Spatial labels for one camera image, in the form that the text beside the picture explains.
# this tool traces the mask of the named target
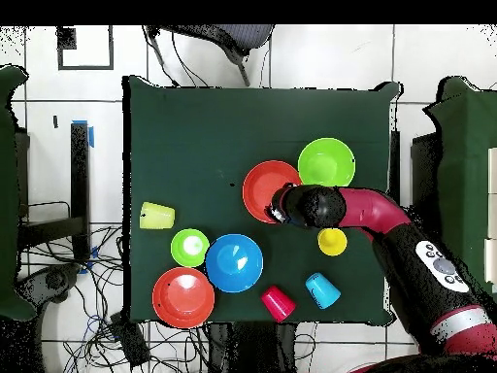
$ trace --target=lime green bowl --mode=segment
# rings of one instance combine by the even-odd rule
[[[323,137],[302,150],[298,169],[304,185],[348,186],[355,173],[355,159],[344,142]]]
[[[204,262],[209,245],[209,239],[200,230],[180,230],[171,241],[171,255],[181,266],[197,267]]]

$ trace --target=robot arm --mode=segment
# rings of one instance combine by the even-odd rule
[[[275,221],[301,227],[366,231],[390,285],[392,305],[422,353],[497,353],[497,327],[461,270],[384,193],[286,186],[275,193],[267,213]]]

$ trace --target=white tile floor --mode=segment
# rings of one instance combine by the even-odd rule
[[[64,52],[65,63],[108,64],[108,28],[76,28],[81,46]],[[90,149],[94,230],[119,225],[122,219],[121,76],[133,74],[158,85],[170,84],[146,45],[140,26],[114,26],[113,30],[114,70],[59,71],[54,27],[31,27],[25,35],[22,29],[0,27],[0,65],[20,65],[29,74],[26,86],[19,87],[14,94],[12,109],[18,124],[26,126],[31,134],[30,202],[70,201],[69,124],[75,119],[86,119],[94,127],[95,136],[94,148]],[[272,41],[272,87],[369,89],[384,81],[402,83],[404,94],[397,112],[401,132],[401,204],[409,205],[411,141],[435,130],[422,108],[434,101],[439,81],[448,75],[467,76],[480,88],[496,88],[496,38],[495,26],[489,25],[277,25]],[[244,87],[238,69],[220,48],[181,35],[175,39],[183,61],[209,85]],[[181,85],[191,85],[174,53],[171,34],[163,32],[158,44],[169,74]],[[262,85],[269,84],[269,56],[261,77],[268,48],[266,44],[250,53],[246,68],[251,87],[259,87],[261,79]],[[57,128],[53,116],[57,116]],[[61,205],[34,208],[32,219],[60,218],[65,213]],[[96,233],[92,245],[98,244],[101,236],[102,233]],[[116,245],[110,243],[105,254],[117,257]],[[46,257],[32,253],[23,254],[22,259],[29,259],[31,264],[50,263]],[[40,267],[23,265],[21,275]],[[101,265],[95,266],[97,273],[103,270]],[[115,272],[111,279],[118,285],[122,275]],[[95,314],[94,284],[81,274],[77,286],[87,310]],[[122,288],[108,285],[105,293],[110,312],[119,310]],[[87,316],[82,303],[73,289],[65,302],[49,305],[42,333],[48,373],[62,373],[68,361],[62,341],[70,341],[74,350],[83,339]],[[158,329],[166,337],[177,332],[163,326]],[[387,329],[363,324],[320,324],[315,330],[313,323],[302,323],[298,333],[314,334],[318,342],[313,356],[297,361],[299,373],[345,373],[365,363],[415,353],[413,340],[398,321]],[[152,354],[159,358],[176,354],[183,358],[185,346],[187,356],[193,353],[191,343],[184,343],[184,334],[173,337],[171,345],[157,346],[163,338],[154,323],[146,326],[146,337]],[[305,335],[297,339],[297,356],[309,353],[309,341]],[[190,369],[198,372],[199,364],[194,363],[190,363]],[[147,365],[145,373],[151,373],[154,365]],[[184,364],[179,363],[178,367],[185,370]],[[130,373],[128,366],[121,369],[119,373]],[[89,373],[109,371],[92,369]],[[142,372],[135,368],[133,373]],[[158,364],[153,373],[174,371]]]

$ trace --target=magenta cup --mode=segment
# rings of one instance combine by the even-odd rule
[[[276,322],[283,322],[295,309],[295,302],[276,286],[268,288],[260,297]]]

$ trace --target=red plate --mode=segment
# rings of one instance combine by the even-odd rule
[[[175,267],[153,287],[152,306],[157,316],[181,329],[202,324],[214,308],[214,288],[197,269]]]
[[[265,213],[275,192],[285,183],[301,185],[299,172],[288,163],[269,160],[257,164],[245,177],[242,196],[245,207],[257,220],[274,223]]]

